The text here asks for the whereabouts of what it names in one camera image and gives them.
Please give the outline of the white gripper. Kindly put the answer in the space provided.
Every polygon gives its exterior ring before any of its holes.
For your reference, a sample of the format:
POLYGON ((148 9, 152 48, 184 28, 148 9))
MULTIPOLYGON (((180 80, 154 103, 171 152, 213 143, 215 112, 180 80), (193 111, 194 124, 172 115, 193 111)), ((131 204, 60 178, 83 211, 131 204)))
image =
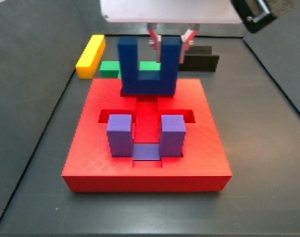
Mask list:
POLYGON ((180 35, 179 63, 191 46, 198 24, 239 24, 241 19, 230 0, 99 0, 100 12, 107 22, 148 23, 148 44, 156 51, 160 61, 160 35, 156 23, 190 23, 180 35))

